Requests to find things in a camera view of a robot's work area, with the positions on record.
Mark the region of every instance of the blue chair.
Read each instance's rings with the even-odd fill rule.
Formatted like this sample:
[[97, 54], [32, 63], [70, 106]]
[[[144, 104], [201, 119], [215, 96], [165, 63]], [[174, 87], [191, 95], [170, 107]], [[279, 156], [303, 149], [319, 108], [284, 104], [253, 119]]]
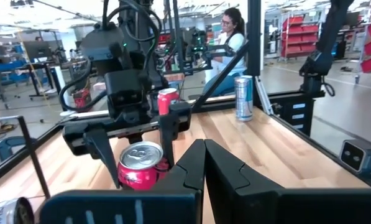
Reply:
[[[32, 144], [37, 139], [31, 138]], [[8, 137], [0, 141], [0, 161], [3, 162], [13, 155], [12, 148], [25, 145], [25, 138], [22, 136]]]

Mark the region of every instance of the person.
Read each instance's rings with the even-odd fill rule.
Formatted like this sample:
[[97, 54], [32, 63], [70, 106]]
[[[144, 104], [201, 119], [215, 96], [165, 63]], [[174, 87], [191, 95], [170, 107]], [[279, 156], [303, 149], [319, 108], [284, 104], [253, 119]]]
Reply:
[[[234, 7], [226, 9], [221, 20], [222, 31], [225, 35], [220, 36], [220, 45], [228, 44], [233, 51], [237, 52], [245, 42], [245, 22], [242, 18], [240, 11]], [[232, 60], [232, 57], [214, 57], [213, 63], [218, 63], [218, 71], [221, 72]], [[244, 57], [236, 64], [236, 66], [231, 70], [227, 77], [220, 83], [219, 86], [213, 91], [210, 97], [222, 96], [227, 93], [232, 93], [235, 90], [235, 77], [241, 76], [243, 71], [246, 70]], [[205, 79], [205, 86], [203, 88], [203, 93], [213, 85], [217, 80], [217, 75], [214, 77]]]
[[71, 61], [74, 61], [74, 60], [75, 60], [75, 58], [76, 58], [76, 53], [75, 53], [75, 51], [74, 51], [73, 49], [70, 49], [70, 50], [69, 50], [69, 57], [70, 57], [70, 60], [71, 60]]

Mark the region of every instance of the can lid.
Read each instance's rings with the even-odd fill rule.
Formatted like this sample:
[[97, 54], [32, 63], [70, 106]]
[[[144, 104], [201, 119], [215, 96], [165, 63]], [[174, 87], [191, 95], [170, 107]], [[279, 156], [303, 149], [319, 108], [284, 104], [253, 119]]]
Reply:
[[167, 88], [164, 90], [159, 90], [159, 94], [171, 94], [177, 92], [176, 88]]
[[142, 170], [158, 164], [163, 157], [163, 149], [150, 141], [133, 143], [126, 147], [120, 156], [120, 163], [132, 170]]
[[243, 75], [240, 77], [235, 77], [235, 82], [242, 83], [242, 82], [249, 82], [253, 79], [253, 76], [251, 75]]

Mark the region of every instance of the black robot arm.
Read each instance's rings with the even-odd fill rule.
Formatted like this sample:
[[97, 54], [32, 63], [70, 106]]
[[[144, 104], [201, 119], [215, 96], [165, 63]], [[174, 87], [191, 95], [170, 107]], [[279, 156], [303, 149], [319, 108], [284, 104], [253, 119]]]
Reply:
[[300, 75], [304, 77], [301, 91], [313, 95], [319, 93], [321, 86], [324, 85], [329, 95], [335, 95], [333, 87], [325, 83], [324, 77], [331, 69], [333, 62], [331, 50], [344, 23], [347, 10], [353, 2], [354, 0], [331, 0], [331, 8], [326, 16], [316, 50], [307, 57], [299, 70]]

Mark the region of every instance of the red soda can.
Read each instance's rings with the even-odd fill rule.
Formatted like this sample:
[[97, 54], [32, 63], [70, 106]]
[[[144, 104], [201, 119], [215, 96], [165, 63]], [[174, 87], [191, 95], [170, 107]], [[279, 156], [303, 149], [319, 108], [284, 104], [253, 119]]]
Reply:
[[180, 94], [175, 88], [160, 90], [158, 94], [159, 115], [168, 114], [168, 107], [180, 100]]
[[134, 190], [150, 190], [158, 181], [155, 166], [163, 158], [163, 149], [149, 141], [133, 143], [126, 147], [117, 165], [119, 182]]

